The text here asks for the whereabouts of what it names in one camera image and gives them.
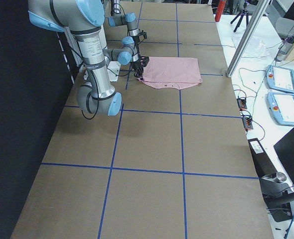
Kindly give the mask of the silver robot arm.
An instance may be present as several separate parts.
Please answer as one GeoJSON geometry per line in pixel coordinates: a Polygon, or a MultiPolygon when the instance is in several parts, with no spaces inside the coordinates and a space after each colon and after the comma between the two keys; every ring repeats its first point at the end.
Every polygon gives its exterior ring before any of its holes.
{"type": "Polygon", "coordinates": [[[138,21],[134,12],[125,13],[119,0],[111,1],[111,16],[108,17],[110,27],[123,26],[127,27],[128,36],[134,40],[135,46],[138,47],[140,43],[140,30],[138,28],[138,21]]]}
{"type": "Polygon", "coordinates": [[[33,25],[56,32],[69,28],[74,36],[89,74],[77,94],[81,110],[93,115],[117,115],[122,95],[110,83],[109,63],[118,61],[122,65],[130,64],[135,76],[142,78],[149,62],[148,57],[140,54],[140,37],[147,38],[147,33],[138,28],[135,13],[125,13],[118,0],[111,2],[109,25],[125,25],[128,30],[120,49],[106,49],[105,38],[99,37],[106,19],[104,4],[100,0],[30,0],[28,13],[33,25]]]}

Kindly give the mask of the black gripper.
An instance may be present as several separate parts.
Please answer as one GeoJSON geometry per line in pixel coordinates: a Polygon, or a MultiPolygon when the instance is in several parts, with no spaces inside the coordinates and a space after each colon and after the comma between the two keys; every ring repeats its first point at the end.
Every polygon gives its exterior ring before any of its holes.
{"type": "Polygon", "coordinates": [[[135,47],[139,47],[139,44],[141,42],[140,37],[138,35],[136,36],[132,36],[134,43],[135,43],[135,47]]]}
{"type": "Polygon", "coordinates": [[[137,60],[133,62],[133,69],[135,71],[135,77],[139,81],[143,81],[143,72],[144,72],[144,66],[142,60],[137,60]]]}

